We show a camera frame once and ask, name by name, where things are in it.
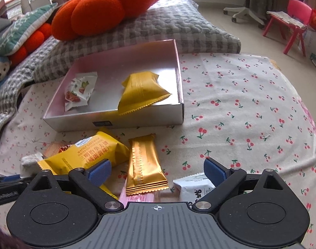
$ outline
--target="plaid blanket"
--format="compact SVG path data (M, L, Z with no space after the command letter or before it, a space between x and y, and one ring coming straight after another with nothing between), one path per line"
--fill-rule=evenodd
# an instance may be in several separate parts
M64 76L83 56L143 42L175 39L179 53L239 53L240 40L213 26L191 0L159 0L136 19L122 22L110 32L59 42L34 72L35 82Z
M0 88L0 130L15 115L16 102L25 83L33 81L33 72L45 56L58 43L54 37L48 38L41 47L21 62Z

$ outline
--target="chair seat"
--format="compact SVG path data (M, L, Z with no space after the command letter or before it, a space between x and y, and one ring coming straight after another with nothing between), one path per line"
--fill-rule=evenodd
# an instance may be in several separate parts
M302 22L297 21L296 19L292 18L290 15L283 11L274 12L274 11L267 11L267 14L277 17L278 19L284 21L287 24L292 24L295 26L300 27L301 29L305 29L307 26L304 25Z

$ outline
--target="open box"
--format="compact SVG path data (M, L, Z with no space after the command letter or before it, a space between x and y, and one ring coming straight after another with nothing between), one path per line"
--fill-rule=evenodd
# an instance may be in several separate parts
M124 92L121 83L131 74L151 71L171 95L148 107L118 114ZM65 111L65 90L77 73L97 72L95 89L87 106ZM57 132L138 126L182 124L184 101L182 79L174 40L142 43L79 58L67 72L43 119Z

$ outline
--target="triangular cutout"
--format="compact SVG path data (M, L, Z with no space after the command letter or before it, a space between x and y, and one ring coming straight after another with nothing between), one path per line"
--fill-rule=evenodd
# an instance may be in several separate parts
M268 177L266 178L264 188L274 189L274 190L282 190L281 185L278 183L278 181L272 175L268 175Z
M51 189L52 186L50 184L49 178L47 176L42 176L39 181L36 183L33 191Z

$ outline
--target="black label on box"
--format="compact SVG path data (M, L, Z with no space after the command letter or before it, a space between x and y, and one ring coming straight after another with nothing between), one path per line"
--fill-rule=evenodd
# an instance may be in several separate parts
M110 126L112 123L110 121L98 121L98 122L92 122L94 126L102 127L102 126Z

